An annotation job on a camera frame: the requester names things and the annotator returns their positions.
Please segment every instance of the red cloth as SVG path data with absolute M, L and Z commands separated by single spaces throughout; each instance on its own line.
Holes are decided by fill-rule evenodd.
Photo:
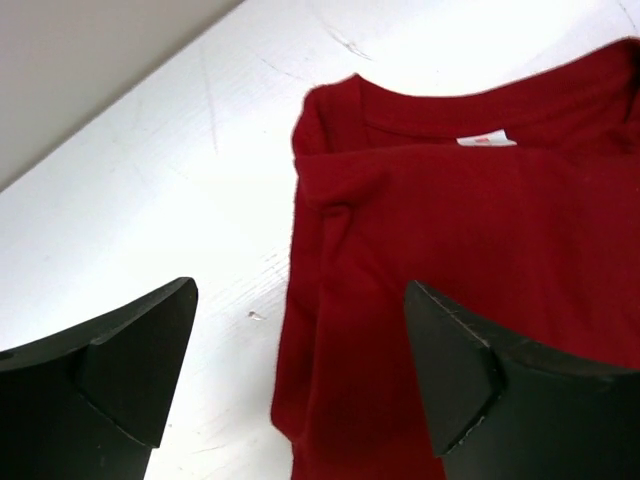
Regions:
M 403 317 L 410 280 L 567 352 L 640 368 L 640 47 L 486 93 L 313 90 L 273 422 L 295 480 L 443 479 Z M 455 139 L 505 129 L 510 147 Z

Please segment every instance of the white label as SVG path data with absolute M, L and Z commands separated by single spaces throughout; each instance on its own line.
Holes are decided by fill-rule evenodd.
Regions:
M 504 130 L 496 130 L 495 132 L 474 135 L 473 137 L 457 138 L 456 140 L 458 145 L 463 147 L 508 147 L 517 145 L 516 142 L 507 138 L 507 133 Z

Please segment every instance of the black plastic part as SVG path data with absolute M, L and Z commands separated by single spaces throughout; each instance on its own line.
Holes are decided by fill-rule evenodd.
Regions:
M 0 478 L 142 480 L 162 439 L 198 302 L 177 279 L 0 352 Z
M 640 372 L 534 342 L 417 282 L 405 312 L 449 480 L 640 478 Z

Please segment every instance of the white table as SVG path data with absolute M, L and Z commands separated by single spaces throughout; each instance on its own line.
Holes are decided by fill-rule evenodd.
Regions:
M 354 71 L 417 95 L 487 89 L 634 35 L 638 4 L 247 0 L 0 195 L 0 350 L 192 276 L 147 479 L 287 478 L 268 411 L 305 92 Z

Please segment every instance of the folded red garment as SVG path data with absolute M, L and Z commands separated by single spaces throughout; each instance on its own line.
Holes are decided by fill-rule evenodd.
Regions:
M 272 408 L 294 479 L 444 478 L 403 318 L 410 280 L 640 368 L 639 56 L 621 41 L 467 97 L 358 76 L 309 94 Z M 460 141 L 495 131 L 489 145 L 510 146 Z

